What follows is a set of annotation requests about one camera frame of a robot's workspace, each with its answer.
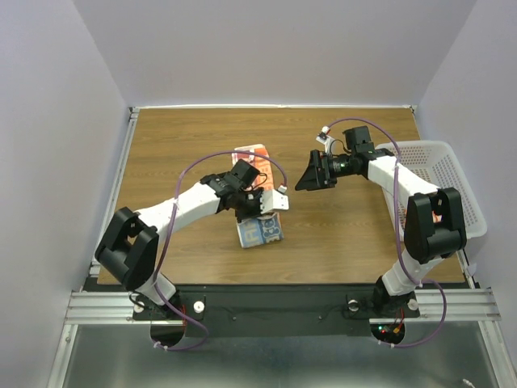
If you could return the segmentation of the lettered beige towel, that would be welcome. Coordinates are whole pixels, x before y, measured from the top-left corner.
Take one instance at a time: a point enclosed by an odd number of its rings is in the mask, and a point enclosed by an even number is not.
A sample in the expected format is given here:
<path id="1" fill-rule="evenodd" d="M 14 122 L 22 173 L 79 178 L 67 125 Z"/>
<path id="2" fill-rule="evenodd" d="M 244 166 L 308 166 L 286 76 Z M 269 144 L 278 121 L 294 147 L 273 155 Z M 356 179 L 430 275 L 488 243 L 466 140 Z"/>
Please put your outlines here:
<path id="1" fill-rule="evenodd" d="M 238 153 L 231 155 L 233 165 L 235 165 L 239 159 L 243 159 L 257 168 L 261 173 L 253 182 L 252 187 L 255 188 L 258 186 L 265 190 L 273 189 L 275 186 L 271 162 L 254 155 L 242 153 L 242 150 L 245 150 L 268 157 L 269 153 L 266 146 L 263 144 L 247 145 L 238 147 L 236 150 L 238 150 Z M 237 234 L 243 249 L 281 241 L 284 238 L 284 234 L 280 222 L 280 214 L 271 213 L 259 218 L 239 221 L 237 223 Z"/>

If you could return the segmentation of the orange flower towel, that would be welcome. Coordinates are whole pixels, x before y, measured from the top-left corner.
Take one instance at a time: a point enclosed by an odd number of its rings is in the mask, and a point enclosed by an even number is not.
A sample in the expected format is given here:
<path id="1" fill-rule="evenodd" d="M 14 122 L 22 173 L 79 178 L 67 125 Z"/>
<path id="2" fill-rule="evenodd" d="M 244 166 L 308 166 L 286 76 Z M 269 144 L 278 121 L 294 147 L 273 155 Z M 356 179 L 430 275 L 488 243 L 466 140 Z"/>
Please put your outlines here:
<path id="1" fill-rule="evenodd" d="M 439 208 L 433 209 L 431 215 L 434 223 L 439 223 L 442 221 L 442 214 L 439 212 Z"/>

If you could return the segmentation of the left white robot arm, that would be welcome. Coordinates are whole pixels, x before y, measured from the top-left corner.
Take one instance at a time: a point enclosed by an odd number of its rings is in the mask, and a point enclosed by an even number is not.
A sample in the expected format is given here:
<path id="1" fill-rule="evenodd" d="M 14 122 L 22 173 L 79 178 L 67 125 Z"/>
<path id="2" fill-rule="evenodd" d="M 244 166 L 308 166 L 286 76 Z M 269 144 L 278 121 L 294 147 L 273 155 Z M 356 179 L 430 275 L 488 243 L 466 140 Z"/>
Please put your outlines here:
<path id="1" fill-rule="evenodd" d="M 131 293 L 152 302 L 161 318 L 179 312 L 176 287 L 161 274 L 172 234 L 225 210 L 238 221 L 256 220 L 272 213 L 275 189 L 255 188 L 260 171 L 240 159 L 230 171 L 201 178 L 182 193 L 148 208 L 117 210 L 108 223 L 95 258 Z"/>

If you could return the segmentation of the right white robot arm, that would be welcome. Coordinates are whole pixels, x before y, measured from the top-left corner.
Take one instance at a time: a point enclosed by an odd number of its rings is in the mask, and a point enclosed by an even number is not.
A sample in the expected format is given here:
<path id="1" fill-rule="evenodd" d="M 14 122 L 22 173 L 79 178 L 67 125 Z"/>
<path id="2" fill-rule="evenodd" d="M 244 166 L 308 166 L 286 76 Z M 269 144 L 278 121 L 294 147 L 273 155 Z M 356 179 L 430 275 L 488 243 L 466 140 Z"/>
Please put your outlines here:
<path id="1" fill-rule="evenodd" d="M 390 315 L 410 300 L 424 278 L 467 243 L 461 194 L 441 188 L 402 166 L 400 151 L 376 148 L 366 126 L 344 131 L 345 151 L 333 153 L 333 138 L 325 127 L 317 139 L 325 149 L 312 150 L 309 163 L 297 182 L 297 191 L 333 188 L 338 179 L 362 175 L 404 205 L 405 226 L 396 231 L 397 261 L 375 283 L 372 308 Z"/>

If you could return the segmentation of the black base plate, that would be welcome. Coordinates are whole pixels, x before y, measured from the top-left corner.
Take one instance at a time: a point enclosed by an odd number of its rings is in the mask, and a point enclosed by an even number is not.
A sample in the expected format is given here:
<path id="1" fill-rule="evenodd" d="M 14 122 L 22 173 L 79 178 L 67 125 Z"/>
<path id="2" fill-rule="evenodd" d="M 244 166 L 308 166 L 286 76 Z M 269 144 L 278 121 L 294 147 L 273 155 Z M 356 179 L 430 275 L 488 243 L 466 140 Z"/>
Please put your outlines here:
<path id="1" fill-rule="evenodd" d="M 375 307 L 369 284 L 180 285 L 173 305 L 210 337 L 369 336 L 378 319 L 417 318 L 406 300 Z"/>

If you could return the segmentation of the aluminium rail frame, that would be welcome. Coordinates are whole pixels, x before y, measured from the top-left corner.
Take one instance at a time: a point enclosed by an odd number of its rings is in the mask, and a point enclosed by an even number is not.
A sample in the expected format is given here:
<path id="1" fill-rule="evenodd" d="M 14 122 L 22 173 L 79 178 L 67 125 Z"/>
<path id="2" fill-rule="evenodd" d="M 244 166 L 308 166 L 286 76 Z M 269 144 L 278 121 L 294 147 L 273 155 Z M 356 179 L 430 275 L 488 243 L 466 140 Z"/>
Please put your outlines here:
<path id="1" fill-rule="evenodd" d="M 231 168 L 263 144 L 288 188 L 284 239 L 240 246 L 223 211 L 173 233 L 162 274 L 180 285 L 375 285 L 397 260 L 384 190 L 359 175 L 335 188 L 295 185 L 329 125 L 334 139 L 369 126 L 374 143 L 414 140 L 407 108 L 146 108 L 132 120 L 108 208 L 148 208 Z M 186 315 L 138 322 L 124 292 L 72 294 L 51 387 L 513 387 L 494 294 L 454 289 L 463 261 L 444 260 L 415 290 L 417 318 L 376 319 L 369 336 L 212 338 Z"/>

